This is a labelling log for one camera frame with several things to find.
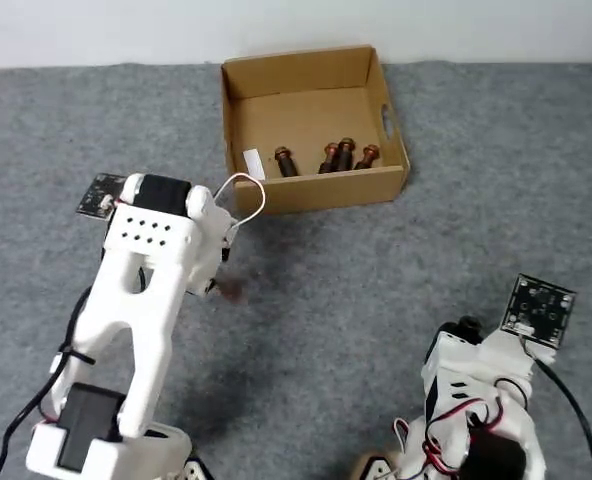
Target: black cable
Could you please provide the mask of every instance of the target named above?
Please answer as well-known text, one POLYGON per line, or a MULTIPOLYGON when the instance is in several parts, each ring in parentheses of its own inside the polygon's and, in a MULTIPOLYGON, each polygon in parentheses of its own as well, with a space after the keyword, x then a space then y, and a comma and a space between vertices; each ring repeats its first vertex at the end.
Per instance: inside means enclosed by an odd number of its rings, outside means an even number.
POLYGON ((46 422, 52 422, 53 419, 47 415, 47 413, 45 412, 45 409, 43 408, 43 401, 41 400, 40 402, 38 402, 38 405, 36 405, 36 410, 38 410, 38 413, 40 414, 41 417, 43 417, 43 420, 45 420, 46 422))
POLYGON ((529 409, 529 400, 527 400, 527 394, 525 393, 525 390, 523 390, 523 388, 518 384, 518 382, 512 380, 511 378, 500 377, 496 379, 496 381, 494 382, 494 386, 497 387, 500 382, 507 382, 514 385, 523 397, 523 407, 525 408, 525 410, 529 409))
POLYGON ((587 439, 587 445, 589 446, 589 454, 592 457, 592 429, 589 425, 589 420, 587 420, 587 417, 585 417, 585 414, 583 413, 583 410, 580 408, 580 405, 574 398, 574 395, 572 395, 572 392, 569 390, 569 388, 567 388, 567 386, 563 383, 560 377, 556 375, 556 372, 554 372, 554 370, 552 370, 549 365, 544 364, 537 358, 534 358, 534 362, 543 371, 543 373, 547 375, 563 392, 565 398, 567 398, 570 405, 574 409, 574 412, 578 417, 578 421, 580 422, 580 426, 583 428, 583 433, 585 434, 585 438, 587 439))
POLYGON ((60 360, 54 373, 51 374, 45 385, 41 387, 41 389, 32 397, 32 399, 27 402, 27 405, 23 407, 23 409, 18 412, 18 415, 10 422, 10 424, 5 429, 5 433, 3 434, 3 441, 0 448, 0 474, 3 471, 3 467, 5 466, 5 461, 7 460, 7 453, 9 450, 9 441, 12 438, 12 435, 16 431, 16 429, 20 426, 21 423, 29 416, 29 414, 34 410, 40 402, 43 400, 45 395, 52 389, 58 377, 60 377, 63 370, 67 366, 67 361, 69 357, 72 356, 71 344, 72 339, 74 338, 74 331, 76 329, 76 322, 78 320, 78 316, 80 315, 83 306, 85 305, 85 301, 87 301, 87 297, 89 297, 89 293, 91 292, 92 287, 87 287, 85 291, 81 294, 72 310, 71 316, 69 318, 69 322, 67 324, 67 330, 65 331, 65 339, 61 344, 59 350, 61 351, 60 360))

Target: white label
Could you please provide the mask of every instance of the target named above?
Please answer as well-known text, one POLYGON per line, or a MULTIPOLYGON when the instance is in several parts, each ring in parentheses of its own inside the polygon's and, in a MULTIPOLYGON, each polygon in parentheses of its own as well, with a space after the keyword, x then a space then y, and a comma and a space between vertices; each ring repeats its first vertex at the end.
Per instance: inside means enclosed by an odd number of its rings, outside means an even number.
POLYGON ((256 180, 265 180, 265 170, 263 170, 263 162, 260 161, 260 154, 258 150, 252 148, 243 152, 243 158, 247 164, 247 171, 256 180))

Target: wire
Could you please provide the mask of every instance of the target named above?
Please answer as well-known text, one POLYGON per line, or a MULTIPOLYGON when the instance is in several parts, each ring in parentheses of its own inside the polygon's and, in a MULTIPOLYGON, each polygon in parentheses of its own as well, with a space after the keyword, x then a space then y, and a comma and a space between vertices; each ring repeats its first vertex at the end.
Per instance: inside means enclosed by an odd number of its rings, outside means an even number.
POLYGON ((47 423, 56 423, 55 418, 52 418, 47 413, 45 413, 45 409, 43 408, 43 399, 41 399, 41 401, 38 402, 38 405, 36 405, 36 409, 38 410, 40 416, 43 417, 43 420, 45 420, 47 423))
POLYGON ((511 383, 513 386, 515 386, 520 392, 521 396, 523 397, 523 408, 525 410, 529 410, 529 400, 527 399, 527 394, 525 393, 525 390, 523 390, 523 387, 521 387, 517 381, 507 377, 499 377, 494 382, 494 387, 498 388, 498 384, 500 382, 511 383))
POLYGON ((0 474, 3 471, 5 461, 7 460, 7 454, 9 451, 9 441, 11 440, 12 435, 14 434, 14 432, 16 432, 16 429, 20 426, 20 424, 23 423, 23 421, 29 416, 32 410, 34 410, 40 404, 45 395, 47 395, 47 393, 51 390, 51 388, 56 383, 56 380, 58 380, 58 377, 60 377, 61 373, 63 373, 63 370, 65 370, 69 357, 72 356, 73 352, 71 350, 71 346, 72 340, 74 338, 74 331, 76 329, 76 322, 78 321, 80 312, 82 311, 83 306, 85 305, 85 302, 89 297, 91 289, 92 287, 90 286, 83 291, 81 296, 78 298, 78 301, 74 306, 74 309, 72 310, 69 322, 67 324, 67 329, 65 331, 65 339, 59 348, 59 350, 61 351, 60 360, 58 361, 58 365, 56 366, 54 373, 51 374, 47 382, 45 382, 45 384, 36 393, 36 395, 34 395, 32 399, 29 402, 27 402, 27 405, 25 405, 22 408, 22 410, 18 412, 18 415, 16 415, 16 417, 9 423, 9 425, 5 429, 5 433, 3 434, 2 445, 0 448, 0 474))
POLYGON ((488 431, 493 430, 494 428, 496 428, 498 426, 498 424, 503 419, 503 415, 505 414, 505 409, 503 408, 503 402, 500 399, 500 396, 496 397, 496 404, 498 405, 498 415, 496 415, 496 418, 494 418, 494 420, 492 420, 489 423, 485 423, 485 425, 483 425, 485 430, 488 430, 488 431))
POLYGON ((409 433, 409 424, 400 417, 396 417, 394 419, 394 423, 392 424, 392 428, 394 429, 394 434, 398 439, 398 444, 400 445, 400 451, 404 455, 405 454, 405 440, 403 440, 402 435, 400 434, 400 430, 398 430, 398 426, 402 426, 403 430, 405 430, 405 438, 407 438, 407 434, 409 433))
POLYGON ((523 350, 525 350, 525 353, 529 357, 531 357, 534 360, 534 363, 538 365, 538 368, 540 368, 543 371, 543 373, 547 375, 549 379, 556 384, 556 386, 560 389, 561 392, 563 392, 563 395, 565 395, 565 398, 567 398, 567 401, 574 409, 574 413, 576 413, 578 421, 580 422, 580 426, 583 429, 583 433, 585 434, 585 438, 587 439, 589 454, 592 458, 592 428, 589 425, 589 420, 587 420, 587 417, 583 413, 583 410, 580 408, 580 405, 576 401, 576 398, 569 390, 569 388, 567 388, 567 385, 565 385, 561 378, 556 374, 556 372, 554 372, 554 370, 549 365, 540 360, 534 353, 532 353, 527 348, 525 337, 523 337, 522 335, 520 336, 520 343, 523 346, 523 350))
POLYGON ((250 220, 252 220, 252 219, 256 218, 258 215, 260 215, 260 212, 262 212, 263 209, 265 208, 265 202, 267 201, 267 196, 265 195, 265 188, 263 187, 263 184, 260 183, 258 180, 256 180, 254 177, 252 177, 246 173, 242 173, 242 172, 238 172, 238 173, 233 174, 231 177, 229 177, 225 181, 225 183, 223 183, 218 188, 218 190, 216 190, 216 193, 214 193, 214 201, 218 200, 218 197, 220 197, 220 194, 223 193, 223 190, 225 190, 225 188, 230 183, 232 183, 232 181, 234 181, 235 178, 241 178, 241 177, 246 178, 250 182, 256 184, 256 186, 260 189, 261 202, 260 202, 260 206, 258 207, 258 209, 254 213, 252 213, 249 217, 244 218, 243 220, 239 220, 238 222, 234 223, 231 227, 229 227, 229 230, 239 228, 240 226, 244 225, 245 223, 249 222, 250 220))
POLYGON ((440 422, 441 420, 445 420, 446 418, 449 418, 453 415, 456 415, 458 412, 460 412, 463 408, 467 408, 470 405, 473 405, 474 403, 478 403, 478 402, 484 402, 484 400, 482 398, 470 398, 469 400, 464 401, 463 403, 456 405, 454 408, 452 408, 451 410, 448 410, 447 412, 439 415, 438 417, 434 418, 433 420, 431 420, 427 426, 425 427, 425 441, 435 450, 434 453, 438 453, 440 452, 440 447, 438 445, 436 445, 434 443, 434 441, 431 439, 430 435, 429 435, 429 428, 437 423, 440 422))

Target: cardboard box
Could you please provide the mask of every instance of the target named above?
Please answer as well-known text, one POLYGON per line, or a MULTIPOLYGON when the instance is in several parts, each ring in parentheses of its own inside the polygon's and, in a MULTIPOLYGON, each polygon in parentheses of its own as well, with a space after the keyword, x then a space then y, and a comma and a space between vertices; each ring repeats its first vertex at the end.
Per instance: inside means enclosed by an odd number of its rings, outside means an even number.
MULTIPOLYGON (((243 152, 257 149, 267 179, 266 213, 302 212, 393 200, 409 173, 376 50, 360 46, 226 61, 223 129, 230 174, 247 172, 243 152), (366 170, 318 174, 324 147, 343 137, 380 147, 366 170), (286 146, 300 172, 283 178, 274 151, 286 146)), ((258 188, 235 184, 239 209, 254 211, 258 188)))

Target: white wall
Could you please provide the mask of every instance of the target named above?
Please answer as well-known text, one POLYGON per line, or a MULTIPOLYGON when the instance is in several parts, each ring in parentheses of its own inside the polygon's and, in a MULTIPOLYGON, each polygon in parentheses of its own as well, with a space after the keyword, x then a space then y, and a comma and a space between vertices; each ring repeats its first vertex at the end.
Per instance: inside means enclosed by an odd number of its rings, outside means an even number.
POLYGON ((385 61, 592 61, 592 0, 0 0, 0 67, 371 43, 385 61))

